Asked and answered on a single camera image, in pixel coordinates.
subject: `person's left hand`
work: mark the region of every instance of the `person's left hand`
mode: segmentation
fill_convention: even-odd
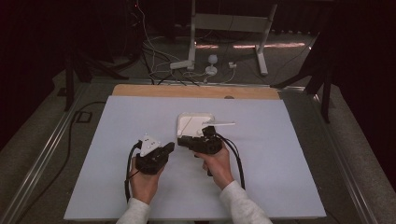
[[[130,172],[130,175],[135,174],[130,179],[133,197],[143,203],[149,204],[157,192],[158,181],[165,166],[156,175],[144,175],[140,172],[137,173],[135,163],[136,157],[133,157]]]

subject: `gray carpet floor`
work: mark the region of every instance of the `gray carpet floor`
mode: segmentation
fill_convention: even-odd
[[[199,39],[196,52],[196,66],[194,73],[187,74],[181,69],[175,72],[163,85],[219,85],[230,80],[233,70],[229,69],[228,62],[236,62],[234,77],[226,84],[221,85],[269,85],[288,77],[296,75],[309,52],[309,47],[315,39],[309,35],[273,35],[270,34],[265,48],[265,59],[269,74],[263,77],[259,74],[253,49],[235,48],[234,46],[249,46],[260,38],[250,35],[243,40],[235,41],[240,34],[231,36],[230,39],[206,38]],[[189,39],[178,37],[171,42],[162,37],[152,37],[151,44],[156,50],[166,52],[181,60],[187,59]],[[207,79],[201,75],[208,66],[208,55],[216,53],[219,61],[216,67],[219,72]],[[169,73],[169,63],[163,59],[155,58],[152,65],[152,56],[147,56],[148,64],[156,71],[165,71],[154,74],[152,77],[157,84]],[[105,101],[111,94],[115,85],[120,83],[110,77],[93,71],[95,77],[90,84],[77,83],[77,86],[87,87],[77,100],[76,108],[93,101]],[[150,83],[149,72],[143,60],[133,66],[120,71],[120,74],[130,79],[123,83]],[[293,84],[295,87],[303,87],[309,78]],[[15,134],[6,147],[0,152],[0,215],[6,211],[13,196],[21,185],[25,175],[29,172],[36,157],[39,155],[64,116],[65,99],[56,95],[58,90],[64,87],[64,73],[59,74],[54,82],[56,90],[42,103],[37,111]],[[332,101],[330,108],[331,124],[325,124],[318,115],[318,104],[313,102],[311,95],[306,95],[301,89],[289,89],[280,92],[281,98],[290,113],[290,119],[297,133],[298,139],[304,151],[305,158],[318,187],[320,199],[327,210],[327,216],[316,219],[300,220],[274,220],[277,224],[317,224],[317,223],[368,223],[362,218],[360,206],[351,195],[350,186],[345,176],[345,168],[340,167],[339,153],[334,148],[341,148],[342,155],[349,164],[347,170],[353,174],[353,182],[358,185],[359,194],[370,208],[377,223],[396,223],[394,211],[396,211],[396,196],[388,180],[377,163],[373,152],[359,125],[343,100],[340,91],[332,87]],[[65,209],[68,205],[71,193],[76,184],[79,171],[84,162],[88,148],[91,144],[96,126],[99,122],[104,105],[91,105],[87,111],[93,113],[90,123],[74,123],[71,139],[70,160],[56,181],[42,194],[40,192],[56,176],[67,154],[68,131],[64,133],[51,155],[51,159],[38,179],[36,186],[29,198],[27,205],[32,204],[20,223],[73,223],[63,220]]]

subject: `white sleeve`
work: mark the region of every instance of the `white sleeve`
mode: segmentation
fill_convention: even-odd
[[[220,200],[230,212],[234,224],[270,224],[264,211],[251,201],[238,182],[233,181],[220,194]]]
[[[117,221],[117,224],[146,224],[149,219],[149,205],[135,198],[128,202],[128,209]]]

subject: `power strip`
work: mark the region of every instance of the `power strip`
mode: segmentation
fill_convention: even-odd
[[[171,63],[170,67],[171,69],[178,69],[178,68],[184,68],[184,67],[189,67],[192,66],[192,61],[182,61],[182,62],[178,62],[178,63]]]

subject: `person's right hand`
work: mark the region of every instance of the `person's right hand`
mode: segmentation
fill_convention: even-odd
[[[222,149],[214,155],[199,152],[194,152],[194,155],[204,160],[204,170],[210,170],[216,185],[218,185],[221,190],[233,182],[230,166],[230,152],[224,143],[222,143]]]

